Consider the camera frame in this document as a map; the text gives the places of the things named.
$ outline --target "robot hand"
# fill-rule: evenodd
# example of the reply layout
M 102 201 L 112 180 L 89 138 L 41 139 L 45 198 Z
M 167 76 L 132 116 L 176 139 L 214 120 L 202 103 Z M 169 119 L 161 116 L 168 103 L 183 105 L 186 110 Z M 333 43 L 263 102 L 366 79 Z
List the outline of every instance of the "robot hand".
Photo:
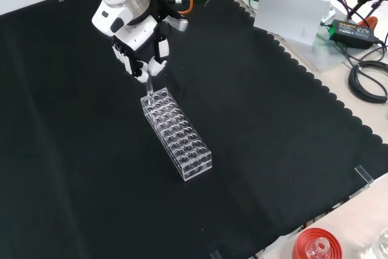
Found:
M 113 51 L 127 75 L 140 82 L 146 82 L 149 73 L 156 76 L 166 66 L 169 43 L 168 33 L 161 30 L 163 24 L 180 31 L 188 24 L 165 0 L 102 0 L 92 23 L 112 38 Z M 146 63 L 138 55 L 152 39 L 155 56 Z
M 152 57 L 148 64 L 143 61 L 141 62 L 143 64 L 141 68 L 141 76 L 135 78 L 142 83 L 147 82 L 149 74 L 151 74 L 152 76 L 156 76 L 157 74 L 159 74 L 159 72 L 164 69 L 167 63 L 166 60 L 164 60 L 162 63 L 159 63 L 155 60 L 155 57 Z

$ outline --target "table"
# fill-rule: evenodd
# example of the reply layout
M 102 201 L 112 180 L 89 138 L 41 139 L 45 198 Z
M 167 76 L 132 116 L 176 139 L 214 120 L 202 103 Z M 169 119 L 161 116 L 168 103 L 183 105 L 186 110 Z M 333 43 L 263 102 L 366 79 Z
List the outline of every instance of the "table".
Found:
M 364 258 L 362 254 L 388 227 L 387 189 L 388 177 L 385 177 L 309 227 L 320 227 L 336 236 L 344 259 Z M 292 259 L 292 248 L 298 235 L 265 254 L 263 259 Z

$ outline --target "black tablecloth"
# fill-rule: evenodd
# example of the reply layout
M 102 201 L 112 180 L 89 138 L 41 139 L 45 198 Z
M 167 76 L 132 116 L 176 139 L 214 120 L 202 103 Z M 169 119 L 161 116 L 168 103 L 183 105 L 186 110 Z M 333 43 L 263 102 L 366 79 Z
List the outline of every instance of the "black tablecloth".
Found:
M 0 17 L 1 258 L 254 254 L 388 171 L 388 149 L 233 0 L 169 37 L 167 86 L 213 153 L 184 183 L 92 26 L 100 0 Z

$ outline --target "red cap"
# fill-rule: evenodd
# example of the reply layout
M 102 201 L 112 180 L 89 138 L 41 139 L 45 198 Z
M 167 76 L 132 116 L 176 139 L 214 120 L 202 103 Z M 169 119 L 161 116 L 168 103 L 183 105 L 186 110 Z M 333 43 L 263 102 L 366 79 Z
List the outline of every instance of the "red cap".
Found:
M 326 238 L 330 243 L 330 257 L 328 259 L 342 259 L 342 248 L 338 240 L 328 231 L 318 227 L 311 227 L 299 235 L 292 250 L 292 259 L 309 259 L 307 247 L 318 238 Z

